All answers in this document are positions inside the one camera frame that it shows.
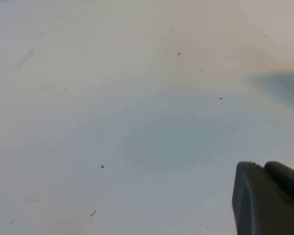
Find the white surface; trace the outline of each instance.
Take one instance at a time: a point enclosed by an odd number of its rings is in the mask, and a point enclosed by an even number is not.
[[[236,163],[294,168],[273,74],[294,1],[0,0],[0,235],[235,234]]]

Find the smudge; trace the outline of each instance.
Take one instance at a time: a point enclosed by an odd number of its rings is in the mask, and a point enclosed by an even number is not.
[[[12,225],[16,221],[16,217],[10,222],[10,225]]]
[[[32,199],[32,198],[28,198],[28,199],[26,199],[26,201],[28,201],[28,202],[42,202],[38,199]]]
[[[34,53],[35,47],[33,47],[28,53],[25,54],[23,60],[20,62],[20,67],[26,62],[26,60]]]

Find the stain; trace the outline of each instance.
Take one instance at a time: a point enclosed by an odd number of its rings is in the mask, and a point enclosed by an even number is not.
[[[97,210],[94,210],[94,212],[90,215],[90,217],[92,217],[92,216],[96,213],[96,211],[97,211]]]
[[[12,225],[16,221],[16,217],[10,222],[10,225]]]
[[[20,67],[28,60],[28,58],[35,52],[35,47],[33,47],[28,53],[25,54],[23,60],[20,62]]]
[[[26,201],[28,201],[28,202],[42,202],[38,199],[33,199],[33,198],[28,198],[28,199],[26,199]]]

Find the black plastic object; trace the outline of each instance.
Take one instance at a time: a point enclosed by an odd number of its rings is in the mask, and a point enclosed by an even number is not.
[[[239,235],[294,235],[294,170],[238,163],[232,206]]]

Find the dark speck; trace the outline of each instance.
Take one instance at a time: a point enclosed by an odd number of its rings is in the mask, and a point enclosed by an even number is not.
[[[94,212],[90,215],[90,217],[92,217],[92,216],[96,213],[96,211],[97,211],[97,210],[94,210]]]

